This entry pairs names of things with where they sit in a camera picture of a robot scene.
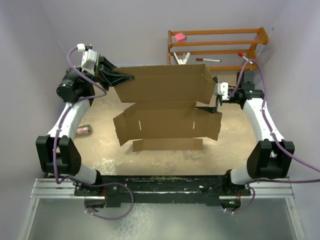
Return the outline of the brown cardboard box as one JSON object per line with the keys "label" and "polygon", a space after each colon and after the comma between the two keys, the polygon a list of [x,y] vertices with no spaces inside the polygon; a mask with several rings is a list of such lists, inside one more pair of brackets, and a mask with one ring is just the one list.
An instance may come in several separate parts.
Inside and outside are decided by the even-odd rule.
{"label": "brown cardboard box", "polygon": [[132,149],[202,150],[203,138],[216,141],[222,113],[196,108],[209,104],[216,83],[205,64],[119,67],[134,76],[114,89],[128,107],[113,120],[120,145]]}

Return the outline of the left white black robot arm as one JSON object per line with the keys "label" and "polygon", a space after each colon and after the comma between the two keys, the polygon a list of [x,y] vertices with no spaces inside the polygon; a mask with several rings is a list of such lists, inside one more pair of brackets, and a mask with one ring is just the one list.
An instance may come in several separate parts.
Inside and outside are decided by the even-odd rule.
{"label": "left white black robot arm", "polygon": [[45,136],[38,136],[35,146],[41,170],[51,174],[57,184],[69,178],[84,184],[91,196],[103,191],[99,171],[82,162],[74,140],[77,129],[85,113],[98,98],[94,87],[98,87],[101,97],[109,88],[134,80],[134,76],[116,72],[116,67],[105,57],[83,57],[82,65],[71,65],[57,88],[57,94],[65,101],[65,107],[57,122]]}

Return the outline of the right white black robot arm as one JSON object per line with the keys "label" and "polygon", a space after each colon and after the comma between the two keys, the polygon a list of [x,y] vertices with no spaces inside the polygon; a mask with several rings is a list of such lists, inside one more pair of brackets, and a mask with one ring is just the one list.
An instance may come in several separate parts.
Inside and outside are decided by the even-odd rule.
{"label": "right white black robot arm", "polygon": [[212,79],[216,83],[214,89],[216,104],[214,107],[199,106],[198,108],[209,113],[217,113],[218,107],[223,103],[240,105],[250,120],[257,141],[246,165],[226,172],[229,179],[222,183],[223,192],[228,196],[233,196],[240,190],[240,185],[250,181],[287,177],[292,158],[280,148],[293,154],[295,145],[291,141],[286,141],[277,130],[267,104],[264,102],[264,92],[255,89],[253,73],[245,72],[240,77],[239,86],[231,99],[227,97],[235,88],[227,82],[218,82],[217,76]]}

